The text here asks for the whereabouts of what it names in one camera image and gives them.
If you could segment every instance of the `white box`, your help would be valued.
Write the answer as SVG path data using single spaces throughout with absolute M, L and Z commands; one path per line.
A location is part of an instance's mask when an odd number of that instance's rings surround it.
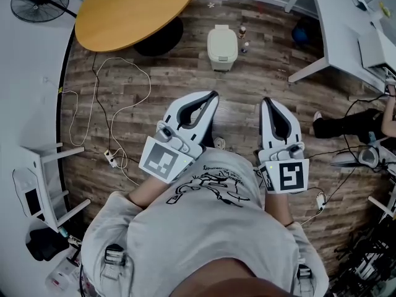
M 363 67 L 384 80 L 387 67 L 396 73 L 396 46 L 379 30 L 361 35 L 358 39 Z
M 238 57 L 238 40 L 228 25 L 216 25 L 208 34 L 208 55 L 214 71 L 229 71 Z

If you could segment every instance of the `white trash can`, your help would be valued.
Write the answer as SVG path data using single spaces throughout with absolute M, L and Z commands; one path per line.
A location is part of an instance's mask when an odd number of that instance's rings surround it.
M 208 55 L 214 71 L 229 71 L 238 57 L 238 40 L 228 25 L 216 25 L 208 34 Z

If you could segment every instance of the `table top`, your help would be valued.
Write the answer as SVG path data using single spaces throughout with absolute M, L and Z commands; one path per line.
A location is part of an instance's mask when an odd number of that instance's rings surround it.
M 164 27 L 189 1 L 84 0 L 75 21 L 75 35 L 88 50 L 120 50 Z
M 315 0 L 328 63 L 384 92 L 384 82 L 362 66 L 358 37 L 375 28 L 353 0 Z

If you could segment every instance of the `electric fan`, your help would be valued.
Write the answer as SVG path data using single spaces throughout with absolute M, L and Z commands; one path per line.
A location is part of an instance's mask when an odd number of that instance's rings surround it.
M 48 22 L 64 12 L 77 17 L 67 9 L 69 0 L 11 0 L 12 13 L 26 22 Z

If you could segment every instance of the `wooden floor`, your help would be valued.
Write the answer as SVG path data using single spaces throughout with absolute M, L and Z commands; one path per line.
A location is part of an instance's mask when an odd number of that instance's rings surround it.
M 208 8 L 213 2 L 215 7 Z M 340 118 L 347 111 L 349 93 L 360 94 L 366 88 L 351 77 L 326 69 L 320 74 L 290 85 L 287 78 L 292 73 L 323 57 L 323 49 L 302 49 L 295 46 L 291 30 L 300 15 L 286 14 L 281 9 L 249 0 L 192 0 L 181 14 L 184 34 L 179 44 L 168 54 L 145 58 L 133 48 L 115 53 L 97 54 L 83 49 L 74 41 L 67 66 L 64 90 L 79 94 L 79 109 L 71 135 L 81 143 L 88 124 L 92 102 L 94 74 L 106 58 L 122 56 L 133 61 L 151 77 L 152 92 L 149 98 L 136 106 L 120 112 L 114 122 L 113 133 L 129 157 L 138 160 L 148 135 L 154 135 L 155 126 L 168 105 L 175 99 L 199 90 L 216 90 L 220 104 L 214 117 L 213 137 L 226 140 L 226 149 L 254 161 L 259 133 L 259 104 L 263 97 L 271 97 L 287 106 L 299 119 L 306 155 L 344 148 L 341 138 L 320 140 L 312 135 L 312 117 L 320 110 L 323 115 Z M 237 31 L 243 24 L 247 28 L 245 40 L 250 42 L 249 52 L 240 54 L 230 72 L 214 72 L 207 56 L 207 34 L 215 24 L 228 24 Z M 107 112 L 107 120 L 120 108 L 132 105 L 146 96 L 147 78 L 136 68 L 121 60 L 110 60 L 99 73 L 98 99 Z M 356 104 L 352 110 L 361 111 L 368 104 Z M 75 96 L 63 95 L 61 111 L 62 141 L 69 143 L 69 126 L 76 109 Z M 350 138 L 351 145 L 358 145 Z M 85 210 L 87 222 L 92 220 L 109 194 L 114 190 L 131 191 L 135 186 L 119 169 L 109 166 L 103 153 L 108 148 L 108 128 L 105 116 L 93 104 L 92 118 L 84 153 L 64 160 L 64 177 L 70 190 L 71 204 L 83 198 L 92 200 Z M 117 145 L 112 140 L 111 148 Z M 327 195 L 345 179 L 349 170 L 329 165 L 331 155 L 311 159 L 309 186 L 320 187 Z M 142 182 L 145 174 L 129 162 L 126 173 Z M 334 249 L 347 242 L 350 231 L 365 225 L 377 213 L 367 201 L 374 194 L 386 198 L 389 190 L 386 176 L 366 168 L 356 169 L 350 179 L 333 196 L 325 211 L 304 225 L 312 244 L 324 260 L 329 275 L 338 262 Z M 317 212 L 315 197 L 318 190 L 290 196 L 293 216 L 299 222 Z

